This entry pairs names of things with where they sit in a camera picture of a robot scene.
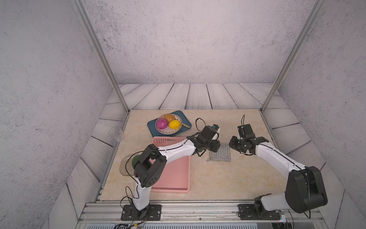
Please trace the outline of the yellow toy lemon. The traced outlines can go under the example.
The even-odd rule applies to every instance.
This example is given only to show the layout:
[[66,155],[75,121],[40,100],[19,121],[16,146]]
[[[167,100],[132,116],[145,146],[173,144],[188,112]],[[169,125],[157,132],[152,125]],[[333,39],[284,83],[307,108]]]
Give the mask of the yellow toy lemon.
[[181,128],[181,122],[179,120],[172,120],[169,122],[169,127],[171,129],[180,129]]

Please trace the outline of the left frame post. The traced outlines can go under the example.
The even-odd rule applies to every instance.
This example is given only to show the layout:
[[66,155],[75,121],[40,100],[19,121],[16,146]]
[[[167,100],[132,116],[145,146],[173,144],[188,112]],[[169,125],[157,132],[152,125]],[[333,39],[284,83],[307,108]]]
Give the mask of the left frame post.
[[76,12],[79,15],[79,18],[80,18],[81,22],[83,24],[83,27],[84,27],[87,35],[88,35],[88,38],[89,38],[89,40],[91,41],[91,43],[93,45],[93,48],[94,48],[94,50],[95,50],[95,52],[98,56],[98,59],[101,62],[103,68],[104,68],[106,76],[109,79],[114,92],[116,93],[116,96],[117,96],[119,102],[122,104],[124,111],[127,114],[130,114],[130,109],[129,109],[129,107],[128,107],[128,105],[127,105],[127,103],[126,103],[126,101],[123,97],[123,94],[122,94],[122,92],[121,92],[121,90],[120,90],[120,88],[117,84],[117,81],[114,77],[112,69],[111,69],[111,67],[108,63],[108,60],[107,60],[107,58],[104,54],[104,51],[103,51],[103,49],[100,45],[100,42],[99,42],[99,40],[97,38],[97,35],[96,35],[96,33],[93,29],[93,26],[92,26],[91,21],[90,21],[88,15],[87,15],[87,12],[86,12],[86,10],[83,6],[82,1],[73,0],[72,2],[73,2],[73,5],[76,9]]

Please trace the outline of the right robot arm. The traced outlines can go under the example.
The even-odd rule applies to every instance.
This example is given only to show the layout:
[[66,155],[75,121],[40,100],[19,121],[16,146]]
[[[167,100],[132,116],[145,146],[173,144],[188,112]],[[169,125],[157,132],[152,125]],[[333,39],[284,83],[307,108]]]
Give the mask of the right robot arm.
[[238,126],[238,136],[233,136],[229,147],[246,156],[258,156],[277,171],[287,181],[283,194],[266,194],[256,197],[253,209],[240,214],[245,219],[275,219],[280,210],[296,213],[310,212],[328,204],[327,193],[320,170],[305,166],[275,148],[266,138],[255,136],[251,125]]

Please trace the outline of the purple toy fruit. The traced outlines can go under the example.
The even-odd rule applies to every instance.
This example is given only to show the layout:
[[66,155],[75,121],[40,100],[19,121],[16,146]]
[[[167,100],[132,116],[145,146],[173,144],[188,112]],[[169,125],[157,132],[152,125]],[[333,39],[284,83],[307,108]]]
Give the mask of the purple toy fruit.
[[168,127],[168,121],[165,118],[159,118],[155,125],[157,129],[163,130]]

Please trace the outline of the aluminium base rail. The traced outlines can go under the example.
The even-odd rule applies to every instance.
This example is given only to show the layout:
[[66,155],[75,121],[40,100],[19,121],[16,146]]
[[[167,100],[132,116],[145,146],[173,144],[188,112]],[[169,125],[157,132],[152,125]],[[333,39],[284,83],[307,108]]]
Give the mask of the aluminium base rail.
[[126,201],[98,201],[86,204],[77,229],[326,229],[319,210],[311,217],[292,210],[278,210],[264,219],[251,212],[250,200],[161,200],[146,218],[135,220]]

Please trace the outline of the right frame post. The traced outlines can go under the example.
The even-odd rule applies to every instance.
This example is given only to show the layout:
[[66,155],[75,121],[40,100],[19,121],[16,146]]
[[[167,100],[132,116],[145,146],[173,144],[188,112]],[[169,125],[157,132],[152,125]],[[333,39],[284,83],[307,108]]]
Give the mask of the right frame post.
[[285,76],[287,75],[292,63],[296,59],[296,56],[298,55],[302,44],[304,43],[305,39],[307,38],[308,34],[310,33],[310,31],[314,25],[314,23],[316,22],[316,19],[317,19],[318,15],[320,14],[324,4],[325,4],[325,0],[315,1],[315,4],[310,12],[310,15],[308,16],[303,28],[301,29],[286,61],[284,62],[278,76],[276,77],[276,79],[272,85],[272,88],[271,88],[264,104],[262,105],[262,107],[260,109],[262,114],[269,107],[276,91],[279,89],[279,87],[280,87],[281,83],[283,82]]

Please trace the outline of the grey striped dishcloth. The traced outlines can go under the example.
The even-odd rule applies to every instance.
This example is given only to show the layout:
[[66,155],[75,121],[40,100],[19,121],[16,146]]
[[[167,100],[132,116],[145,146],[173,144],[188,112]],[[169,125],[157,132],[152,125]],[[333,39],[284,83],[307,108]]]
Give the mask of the grey striped dishcloth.
[[230,147],[228,143],[221,143],[217,152],[209,151],[207,162],[231,162]]

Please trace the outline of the green toy fruit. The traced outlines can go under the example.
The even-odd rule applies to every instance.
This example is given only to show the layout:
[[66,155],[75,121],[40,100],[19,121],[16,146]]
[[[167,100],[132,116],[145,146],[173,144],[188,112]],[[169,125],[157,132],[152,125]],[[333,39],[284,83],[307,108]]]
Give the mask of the green toy fruit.
[[132,167],[135,168],[136,164],[138,163],[139,161],[139,157],[140,155],[135,155],[132,159]]

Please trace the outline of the clear plastic cup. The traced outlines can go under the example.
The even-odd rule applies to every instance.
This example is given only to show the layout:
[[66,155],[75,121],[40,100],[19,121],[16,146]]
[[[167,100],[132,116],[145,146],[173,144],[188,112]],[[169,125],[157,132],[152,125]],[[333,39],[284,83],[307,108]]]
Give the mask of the clear plastic cup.
[[121,142],[125,139],[125,135],[121,127],[113,127],[108,132],[109,136],[116,139],[117,142]]

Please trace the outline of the frame post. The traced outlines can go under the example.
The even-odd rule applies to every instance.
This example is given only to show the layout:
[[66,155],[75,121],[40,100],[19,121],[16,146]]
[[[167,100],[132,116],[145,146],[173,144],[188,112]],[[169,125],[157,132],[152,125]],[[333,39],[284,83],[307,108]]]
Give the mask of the frame post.
[[272,88],[271,88],[264,104],[262,105],[262,107],[260,109],[262,114],[269,107],[276,91],[279,89],[279,87],[280,87],[281,83],[283,82],[285,76],[287,75],[292,63],[296,59],[296,56],[298,55],[302,44],[304,43],[305,39],[307,38],[308,34],[310,33],[310,31],[314,25],[314,23],[316,22],[316,19],[317,19],[318,15],[320,14],[324,4],[325,4],[325,0],[315,1],[315,4],[310,12],[310,15],[308,16],[303,28],[301,29],[286,61],[284,62],[278,76],[276,77],[276,79],[272,85]]
[[81,22],[83,24],[83,27],[84,27],[87,35],[88,35],[88,38],[89,38],[89,40],[91,41],[91,43],[93,45],[93,48],[94,48],[94,50],[95,50],[95,52],[98,56],[98,59],[101,62],[103,68],[104,68],[106,76],[109,79],[114,92],[116,93],[116,96],[117,96],[119,102],[122,104],[124,111],[127,114],[130,114],[130,109],[129,109],[129,107],[128,107],[128,105],[127,105],[127,103],[126,103],[126,101],[123,97],[123,94],[122,94],[122,92],[121,92],[121,90],[120,90],[120,88],[117,84],[117,81],[114,77],[112,69],[111,69],[111,67],[108,63],[108,60],[107,60],[107,58],[104,54],[104,51],[103,51],[103,49],[100,45],[100,42],[99,42],[99,40],[97,38],[97,35],[96,35],[96,33],[93,29],[93,26],[92,26],[91,21],[90,21],[88,15],[87,15],[87,12],[86,12],[86,10],[83,6],[82,1],[73,0],[72,2],[73,2],[73,5],[76,9],[76,12],[79,15],[79,18],[80,18]]

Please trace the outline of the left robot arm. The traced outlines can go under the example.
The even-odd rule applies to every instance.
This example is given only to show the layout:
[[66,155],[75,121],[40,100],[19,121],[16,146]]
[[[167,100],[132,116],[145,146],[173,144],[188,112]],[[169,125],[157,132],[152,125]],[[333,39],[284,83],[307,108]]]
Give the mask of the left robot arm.
[[160,179],[165,166],[182,157],[192,155],[201,157],[207,150],[217,152],[220,147],[219,135],[218,125],[205,126],[202,131],[188,136],[179,143],[165,147],[150,144],[145,150],[132,154],[124,163],[124,168],[136,186],[131,196],[128,194],[125,196],[129,204],[122,207],[121,220],[148,220],[148,214],[161,207],[150,204],[150,193],[152,186]]

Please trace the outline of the teal rectangular tray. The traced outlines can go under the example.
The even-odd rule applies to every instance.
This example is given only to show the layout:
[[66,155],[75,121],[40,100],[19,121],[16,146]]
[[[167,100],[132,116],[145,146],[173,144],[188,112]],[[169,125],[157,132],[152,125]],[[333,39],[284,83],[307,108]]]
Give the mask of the teal rectangular tray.
[[[192,127],[191,122],[187,119],[187,117],[185,116],[185,114],[182,111],[178,110],[178,111],[172,112],[172,114],[178,115],[182,119],[184,124]],[[154,120],[151,120],[147,123],[148,129],[150,130],[150,133],[153,137],[155,137],[155,136],[176,136],[178,134],[181,134],[181,133],[186,132],[191,129],[191,128],[186,128],[186,127],[182,126],[182,128],[177,133],[172,134],[172,135],[164,135],[164,134],[159,133],[156,130],[156,128],[155,128],[156,120],[157,120],[157,118]]]

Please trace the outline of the patterned ceramic plate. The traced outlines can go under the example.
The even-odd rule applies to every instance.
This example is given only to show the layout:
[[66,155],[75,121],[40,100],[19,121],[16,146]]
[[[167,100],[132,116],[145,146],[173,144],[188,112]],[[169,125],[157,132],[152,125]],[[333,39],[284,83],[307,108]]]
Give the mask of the patterned ceramic plate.
[[[182,119],[178,116],[178,115],[176,115],[176,114],[173,114],[174,116],[175,116],[175,118],[176,118],[176,120],[179,120],[180,122],[181,122],[181,124],[182,124]],[[169,126],[166,128],[166,129],[163,129],[163,130],[160,130],[160,129],[157,129],[156,128],[156,130],[159,132],[159,133],[161,133],[161,134],[164,134],[164,135],[172,135],[172,134],[175,134],[175,133],[177,133],[180,129],[171,129]]]

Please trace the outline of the brown toy fruit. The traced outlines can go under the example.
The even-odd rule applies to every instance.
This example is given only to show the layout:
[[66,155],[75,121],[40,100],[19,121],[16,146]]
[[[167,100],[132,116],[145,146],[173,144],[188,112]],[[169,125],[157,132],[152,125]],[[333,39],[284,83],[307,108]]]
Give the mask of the brown toy fruit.
[[168,123],[170,123],[171,121],[175,120],[176,118],[175,118],[175,116],[174,116],[173,114],[165,114],[165,115],[164,115],[164,119],[165,119]]

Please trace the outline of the clear glass plate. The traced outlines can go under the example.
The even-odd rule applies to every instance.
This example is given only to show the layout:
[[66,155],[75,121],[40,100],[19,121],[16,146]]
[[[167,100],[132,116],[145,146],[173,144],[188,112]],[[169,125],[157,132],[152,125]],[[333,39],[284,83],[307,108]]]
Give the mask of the clear glass plate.
[[120,171],[121,175],[126,176],[126,177],[128,177],[130,175],[134,176],[134,168],[132,167],[132,159],[135,155],[140,155],[140,153],[129,154],[122,159],[120,167],[119,167],[119,171]]

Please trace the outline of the pink plastic basket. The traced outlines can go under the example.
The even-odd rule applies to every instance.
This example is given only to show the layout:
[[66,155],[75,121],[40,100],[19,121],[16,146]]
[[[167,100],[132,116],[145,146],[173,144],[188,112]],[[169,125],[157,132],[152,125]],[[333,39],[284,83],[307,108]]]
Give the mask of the pink plastic basket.
[[[186,140],[184,137],[154,137],[152,143],[165,147]],[[190,188],[190,157],[185,156],[167,164],[159,180],[152,186],[152,192],[187,193]]]

